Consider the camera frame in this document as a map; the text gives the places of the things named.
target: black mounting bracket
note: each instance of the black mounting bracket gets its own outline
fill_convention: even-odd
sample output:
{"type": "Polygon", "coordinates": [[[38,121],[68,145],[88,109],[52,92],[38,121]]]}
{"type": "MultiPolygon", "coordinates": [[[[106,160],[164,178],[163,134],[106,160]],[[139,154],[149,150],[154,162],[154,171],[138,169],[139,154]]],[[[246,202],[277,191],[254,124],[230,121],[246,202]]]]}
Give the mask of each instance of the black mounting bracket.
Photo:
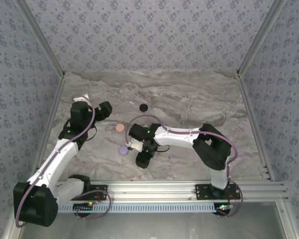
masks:
{"type": "Polygon", "coordinates": [[[142,127],[137,123],[132,125],[129,131],[129,136],[143,142],[142,152],[137,154],[135,160],[138,167],[147,168],[150,159],[154,157],[159,146],[154,140],[155,132],[159,127],[159,123],[152,123],[149,128],[142,127]]]}
{"type": "MultiPolygon", "coordinates": [[[[103,190],[103,191],[108,191],[108,186],[107,185],[90,185],[90,190],[89,191],[93,191],[93,190],[103,190]]],[[[76,198],[73,199],[73,201],[105,201],[106,200],[106,194],[104,193],[91,193],[88,195],[85,195],[83,197],[80,198],[76,198]]]]}
{"type": "Polygon", "coordinates": [[[235,184],[227,184],[224,190],[216,189],[211,184],[196,184],[194,193],[197,200],[228,200],[230,195],[234,196],[236,200],[240,198],[239,189],[235,184]]]}
{"type": "MultiPolygon", "coordinates": [[[[96,121],[102,121],[110,116],[112,113],[112,106],[108,101],[99,104],[100,108],[95,108],[95,117],[90,128],[95,127],[96,121]]],[[[66,121],[63,126],[63,131],[59,135],[59,139],[72,139],[80,134],[91,122],[92,119],[92,107],[84,101],[77,101],[72,104],[71,118],[66,121]]],[[[79,150],[88,138],[86,132],[81,137],[77,138],[74,142],[77,143],[79,150]]]]}
{"type": "MultiPolygon", "coordinates": [[[[107,185],[90,185],[90,191],[93,190],[103,190],[103,191],[108,191],[108,186],[107,185]]],[[[106,194],[104,193],[91,193],[86,196],[83,196],[81,198],[76,198],[73,201],[89,201],[92,202],[90,205],[89,203],[75,203],[73,204],[72,210],[77,211],[78,209],[80,211],[87,211],[86,213],[78,213],[80,217],[87,217],[90,215],[88,213],[89,211],[93,210],[93,204],[95,201],[105,201],[106,200],[106,194]]]]}

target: patterned wallpaper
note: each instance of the patterned wallpaper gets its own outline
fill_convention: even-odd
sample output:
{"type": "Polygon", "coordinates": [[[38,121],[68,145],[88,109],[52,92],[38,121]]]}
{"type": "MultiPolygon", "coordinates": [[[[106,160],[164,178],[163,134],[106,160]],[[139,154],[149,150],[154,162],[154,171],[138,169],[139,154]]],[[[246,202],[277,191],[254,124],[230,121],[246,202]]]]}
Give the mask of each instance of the patterned wallpaper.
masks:
{"type": "Polygon", "coordinates": [[[58,77],[12,0],[0,0],[0,238],[12,190],[25,181],[58,77]]]}
{"type": "Polygon", "coordinates": [[[241,63],[272,0],[29,0],[63,70],[241,63]]]}
{"type": "Polygon", "coordinates": [[[276,180],[299,222],[299,0],[287,0],[244,77],[276,180]]]}

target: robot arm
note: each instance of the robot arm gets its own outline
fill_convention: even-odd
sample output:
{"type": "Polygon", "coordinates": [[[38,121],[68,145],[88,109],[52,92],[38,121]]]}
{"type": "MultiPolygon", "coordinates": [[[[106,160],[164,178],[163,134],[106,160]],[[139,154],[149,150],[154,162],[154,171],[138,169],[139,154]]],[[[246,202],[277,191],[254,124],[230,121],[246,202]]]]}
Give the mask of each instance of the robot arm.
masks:
{"type": "MultiPolygon", "coordinates": [[[[101,103],[100,108],[95,108],[95,117],[90,128],[95,127],[96,121],[102,121],[112,113],[112,106],[109,102],[101,103]]],[[[83,192],[86,182],[82,177],[75,178],[74,176],[64,184],[56,184],[69,161],[79,152],[88,137],[86,131],[73,142],[68,142],[89,125],[92,119],[92,112],[89,111],[91,109],[92,107],[84,98],[74,99],[71,119],[65,123],[52,153],[26,183],[18,182],[14,187],[14,216],[23,196],[30,186],[33,187],[21,208],[20,221],[48,227],[53,223],[58,208],[83,192]]]]}
{"type": "Polygon", "coordinates": [[[192,134],[191,132],[194,131],[208,131],[222,135],[207,123],[202,128],[168,128],[168,131],[158,123],[151,124],[149,128],[135,123],[129,131],[132,140],[127,146],[139,151],[136,164],[141,168],[147,168],[159,146],[174,145],[194,149],[204,164],[210,168],[211,185],[224,190],[228,184],[227,160],[231,150],[230,144],[215,136],[192,134]]]}

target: metal frame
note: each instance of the metal frame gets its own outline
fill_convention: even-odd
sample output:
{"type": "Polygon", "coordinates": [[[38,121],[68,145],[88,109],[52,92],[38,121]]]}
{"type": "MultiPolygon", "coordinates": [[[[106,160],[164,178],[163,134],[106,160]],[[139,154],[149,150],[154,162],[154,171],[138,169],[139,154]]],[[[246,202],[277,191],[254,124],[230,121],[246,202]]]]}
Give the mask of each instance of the metal frame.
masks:
{"type": "MultiPolygon", "coordinates": [[[[243,191],[244,202],[288,201],[283,182],[269,180],[237,180],[243,191]]],[[[108,185],[108,193],[116,203],[215,203],[227,200],[196,200],[196,184],[210,184],[210,181],[91,181],[91,184],[108,185]]]]}
{"type": "MultiPolygon", "coordinates": [[[[34,174],[37,170],[37,166],[41,163],[42,159],[43,159],[43,155],[44,155],[44,151],[45,148],[47,146],[49,137],[50,137],[50,132],[52,129],[52,123],[54,121],[54,117],[56,114],[56,110],[58,108],[59,105],[59,101],[61,99],[61,95],[62,95],[62,91],[63,91],[63,87],[64,87],[64,77],[63,75],[61,76],[58,88],[56,90],[53,102],[52,102],[52,107],[51,107],[51,111],[48,117],[48,121],[47,124],[45,126],[44,132],[43,132],[43,137],[40,141],[40,145],[39,145],[39,149],[38,152],[35,156],[35,160],[33,163],[33,167],[31,170],[31,175],[34,174]]],[[[3,235],[3,239],[15,239],[18,238],[18,235],[20,234],[21,229],[17,228],[15,226],[15,220],[14,220],[14,211],[13,209],[10,212],[10,217],[9,220],[5,226],[5,231],[4,231],[4,235],[3,235]]]]}
{"type": "Polygon", "coordinates": [[[290,202],[276,202],[276,205],[286,237],[299,239],[299,227],[296,223],[290,202]]]}
{"type": "Polygon", "coordinates": [[[49,59],[53,69],[58,74],[59,77],[63,76],[63,70],[59,61],[57,60],[52,48],[50,47],[47,39],[45,38],[39,24],[37,23],[34,15],[32,14],[28,4],[25,0],[14,0],[15,4],[19,8],[24,20],[28,23],[30,29],[32,30],[36,40],[40,44],[46,57],[49,59]]]}
{"type": "Polygon", "coordinates": [[[250,121],[251,129],[254,134],[254,138],[256,141],[256,145],[257,145],[257,148],[259,151],[261,161],[266,166],[266,168],[268,170],[269,179],[271,181],[274,181],[275,180],[274,172],[273,172],[273,169],[271,168],[271,163],[270,163],[268,155],[267,155],[267,151],[265,148],[263,138],[261,137],[261,133],[260,133],[260,130],[259,130],[259,127],[257,124],[256,116],[254,114],[250,99],[248,97],[248,92],[247,92],[245,83],[239,76],[237,77],[237,79],[238,79],[238,84],[240,87],[241,95],[243,97],[243,101],[244,101],[244,104],[246,107],[247,115],[248,115],[248,118],[250,121]]]}
{"type": "Polygon", "coordinates": [[[257,51],[259,50],[260,46],[262,45],[265,37],[267,36],[268,32],[270,31],[272,25],[274,24],[278,14],[280,13],[281,9],[285,5],[287,0],[274,0],[269,10],[263,20],[262,24],[260,25],[251,45],[249,46],[247,53],[245,54],[239,68],[239,76],[243,77],[246,73],[249,65],[253,61],[257,51]]]}

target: gray marble surface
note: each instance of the gray marble surface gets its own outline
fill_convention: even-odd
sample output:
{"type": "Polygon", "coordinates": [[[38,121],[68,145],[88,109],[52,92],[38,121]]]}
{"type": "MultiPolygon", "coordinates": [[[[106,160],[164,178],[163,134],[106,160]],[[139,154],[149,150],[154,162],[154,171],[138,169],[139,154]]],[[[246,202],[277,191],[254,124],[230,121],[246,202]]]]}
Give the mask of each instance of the gray marble surface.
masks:
{"type": "MultiPolygon", "coordinates": [[[[209,169],[194,150],[171,146],[155,155],[147,169],[136,166],[137,152],[121,156],[124,133],[115,126],[127,123],[142,112],[141,103],[149,106],[147,114],[155,115],[168,126],[201,127],[207,122],[232,140],[239,157],[232,163],[233,179],[262,179],[264,171],[253,137],[237,79],[232,74],[202,71],[149,72],[79,72],[66,73],[65,86],[50,134],[45,159],[52,151],[63,124],[70,116],[71,97],[88,93],[96,107],[110,101],[113,112],[97,122],[97,135],[86,142],[70,161],[61,178],[83,174],[92,179],[210,179],[209,169]]],[[[151,118],[138,124],[150,125],[151,118]]]]}

